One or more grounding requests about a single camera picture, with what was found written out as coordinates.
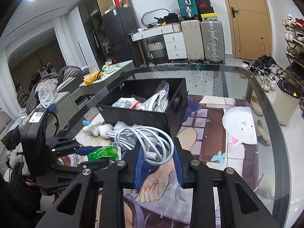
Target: refrigerator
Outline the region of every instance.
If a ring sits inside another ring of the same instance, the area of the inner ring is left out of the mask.
[[[131,7],[116,7],[102,17],[105,33],[111,46],[114,62],[133,60],[135,67],[143,64],[138,42],[129,33],[137,31],[138,25]]]

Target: coiled white cable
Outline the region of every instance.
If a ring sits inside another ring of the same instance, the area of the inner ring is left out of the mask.
[[[164,135],[167,140],[160,137],[158,133]],[[172,139],[167,133],[158,128],[148,126],[127,127],[121,130],[108,131],[106,135],[114,138],[119,147],[129,150],[133,150],[136,141],[139,140],[144,153],[144,161],[154,166],[165,164],[173,157],[174,144]]]

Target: ceiling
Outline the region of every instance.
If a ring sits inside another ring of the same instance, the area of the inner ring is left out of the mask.
[[[12,52],[8,59],[9,68],[12,70],[23,59],[27,58],[28,56],[30,56],[31,54],[33,54],[34,52],[54,40],[56,40],[56,35],[53,28],[34,36]]]
[[[0,50],[29,29],[70,13],[81,0],[23,0],[0,37]]]

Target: sofa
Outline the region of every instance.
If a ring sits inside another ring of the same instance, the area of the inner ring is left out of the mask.
[[[14,120],[10,118],[10,116],[3,111],[0,110],[0,139],[2,139],[10,127],[13,125]],[[4,144],[0,141],[0,174],[3,176],[6,170],[8,169],[6,165],[6,152],[7,149],[5,148]]]

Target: black box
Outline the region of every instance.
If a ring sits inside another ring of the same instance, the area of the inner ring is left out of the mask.
[[[210,0],[195,0],[196,3],[210,3]]]
[[[132,94],[149,99],[157,87],[165,80],[169,84],[168,98],[170,103],[164,113],[112,107],[121,97]],[[105,122],[113,126],[118,121],[127,125],[144,125],[155,127],[166,132],[171,138],[176,137],[186,109],[188,107],[186,79],[145,79],[124,81],[107,94],[97,105]]]
[[[203,8],[199,8],[199,12],[200,12],[200,14],[214,13],[214,10],[213,10],[213,7],[203,7]]]

